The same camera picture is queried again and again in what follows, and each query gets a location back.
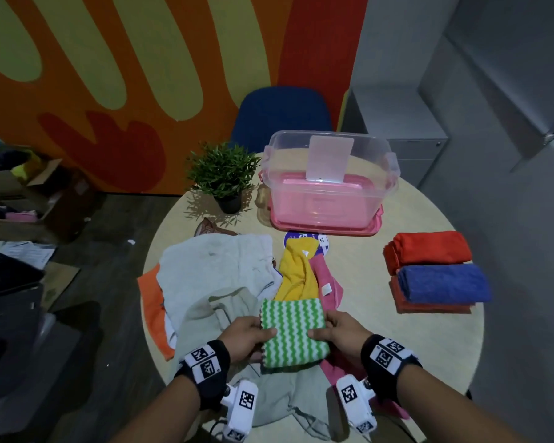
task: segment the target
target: black plant pot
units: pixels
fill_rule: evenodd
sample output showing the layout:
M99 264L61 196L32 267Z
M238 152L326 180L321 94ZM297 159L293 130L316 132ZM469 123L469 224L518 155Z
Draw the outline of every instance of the black plant pot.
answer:
M226 214L238 213L240 208L242 208L242 192L228 197L218 198L214 196L214 199L217 201L222 211Z

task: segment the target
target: pink tray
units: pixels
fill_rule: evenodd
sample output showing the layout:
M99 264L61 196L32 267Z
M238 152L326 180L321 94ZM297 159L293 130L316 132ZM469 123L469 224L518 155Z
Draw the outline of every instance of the pink tray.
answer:
M306 224L290 224L277 220L273 212L273 201L269 197L269 209L271 211L271 223L273 227L281 231L312 231L315 233L324 233L324 234L340 234L343 236L373 236L382 228L382 215L384 214L384 207L380 207L376 211L376 215L373 217L371 222L364 229L344 229L344 228L328 228L320 227L318 225L306 225Z

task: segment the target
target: painted wall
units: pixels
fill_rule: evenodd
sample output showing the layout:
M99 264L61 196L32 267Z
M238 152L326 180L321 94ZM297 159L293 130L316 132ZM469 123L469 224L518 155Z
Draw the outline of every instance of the painted wall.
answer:
M183 193L256 88L314 88L336 126L367 0L0 0L0 139L106 191Z
M554 442L554 149L521 160L542 138L445 39L420 91L451 137L421 190L495 295L472 395L531 441Z
M458 0L369 0L353 86L416 87Z

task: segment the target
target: chair backrest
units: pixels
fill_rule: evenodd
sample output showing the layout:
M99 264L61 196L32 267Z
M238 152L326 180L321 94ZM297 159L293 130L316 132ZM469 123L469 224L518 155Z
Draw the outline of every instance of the chair backrest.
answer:
M276 86L249 93L240 105L231 140L263 152L279 130L332 130L324 98L316 90Z

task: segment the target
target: gray cabinet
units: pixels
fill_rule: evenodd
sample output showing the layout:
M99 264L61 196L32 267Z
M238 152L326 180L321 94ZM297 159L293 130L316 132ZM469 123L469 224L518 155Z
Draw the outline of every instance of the gray cabinet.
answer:
M427 105L410 87L352 88L341 130L387 139L402 178L414 186L420 185L447 142Z

